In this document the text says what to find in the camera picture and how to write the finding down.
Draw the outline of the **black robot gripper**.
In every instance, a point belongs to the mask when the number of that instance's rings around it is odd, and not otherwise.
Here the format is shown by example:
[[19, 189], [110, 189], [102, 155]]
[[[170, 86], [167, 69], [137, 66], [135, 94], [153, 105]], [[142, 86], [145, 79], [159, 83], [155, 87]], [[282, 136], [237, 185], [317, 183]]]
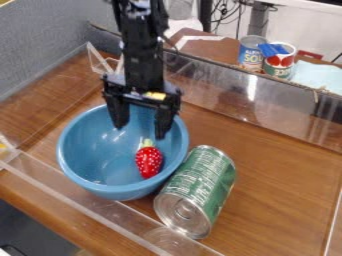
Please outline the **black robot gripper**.
[[162, 140], [181, 109], [182, 92], [163, 75], [163, 43], [169, 13], [163, 0], [111, 0], [122, 34], [123, 73], [105, 75], [103, 96], [114, 126], [130, 121], [130, 105], [157, 108], [155, 138]]

